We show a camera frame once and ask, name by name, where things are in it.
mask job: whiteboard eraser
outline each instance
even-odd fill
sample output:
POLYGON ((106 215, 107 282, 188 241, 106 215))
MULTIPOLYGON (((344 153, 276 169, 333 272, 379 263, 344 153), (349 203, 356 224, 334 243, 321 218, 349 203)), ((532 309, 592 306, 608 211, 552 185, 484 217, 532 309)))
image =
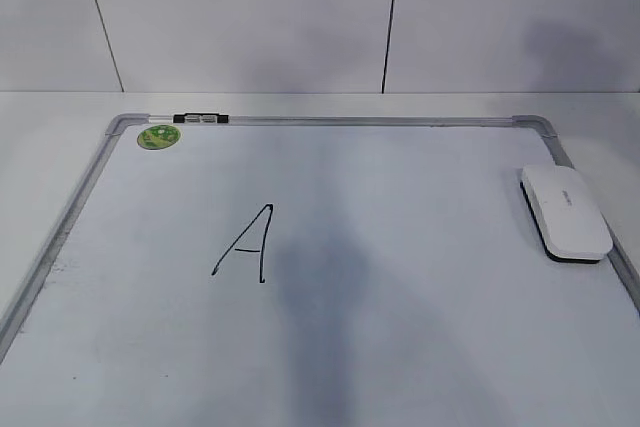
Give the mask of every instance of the whiteboard eraser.
POLYGON ((559 262, 602 260, 613 240, 578 172, 559 165, 527 165, 522 190, 547 255, 559 262))

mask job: white table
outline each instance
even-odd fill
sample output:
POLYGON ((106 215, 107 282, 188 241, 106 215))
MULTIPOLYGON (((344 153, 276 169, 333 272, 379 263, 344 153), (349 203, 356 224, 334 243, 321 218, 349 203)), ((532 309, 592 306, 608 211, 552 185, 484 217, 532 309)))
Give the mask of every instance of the white table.
POLYGON ((548 118, 640 266, 640 94, 239 95, 0 93, 0 312, 123 112, 548 118))

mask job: whiteboard frame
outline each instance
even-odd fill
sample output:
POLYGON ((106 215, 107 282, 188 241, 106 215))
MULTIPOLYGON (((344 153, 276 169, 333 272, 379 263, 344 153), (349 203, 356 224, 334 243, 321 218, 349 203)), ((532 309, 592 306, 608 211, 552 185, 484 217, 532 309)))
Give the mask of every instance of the whiteboard frame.
MULTIPOLYGON (((120 136, 127 127, 158 123, 208 124, 211 127, 219 128, 224 128, 225 125, 530 128, 540 135, 557 165, 573 168, 573 163, 562 147, 558 134, 551 123, 546 118, 537 115, 516 115, 513 117, 257 117, 227 116, 216 113, 176 114, 173 116, 153 116, 149 114, 118 115, 107 127, 104 140, 74 190, 62 216, 52 229, 44 248, 29 269, 0 321, 0 363, 4 360, 13 339, 27 318, 31 306, 49 275, 51 266, 73 229, 120 136)), ((613 238, 613 249, 608 254, 609 260, 640 314, 640 277, 638 276, 638 271, 625 253, 611 226, 608 223, 607 225, 613 238)))

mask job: whiteboard surface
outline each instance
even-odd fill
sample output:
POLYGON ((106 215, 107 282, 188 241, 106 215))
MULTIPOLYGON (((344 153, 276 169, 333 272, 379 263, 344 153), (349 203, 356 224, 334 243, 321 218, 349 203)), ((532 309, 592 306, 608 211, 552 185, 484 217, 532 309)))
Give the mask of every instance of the whiteboard surface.
POLYGON ((544 256, 534 131, 140 130, 0 365, 3 424, 636 425, 637 313, 608 261, 544 256), (268 203, 266 282, 236 251, 211 277, 268 203))

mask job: round sticker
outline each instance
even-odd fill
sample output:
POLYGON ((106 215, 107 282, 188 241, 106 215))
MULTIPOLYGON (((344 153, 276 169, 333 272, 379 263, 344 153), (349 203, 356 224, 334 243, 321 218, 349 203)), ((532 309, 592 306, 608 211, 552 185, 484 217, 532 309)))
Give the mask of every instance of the round sticker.
POLYGON ((138 135, 138 145, 147 150, 171 147, 180 140, 180 131, 172 125, 154 125, 138 135))

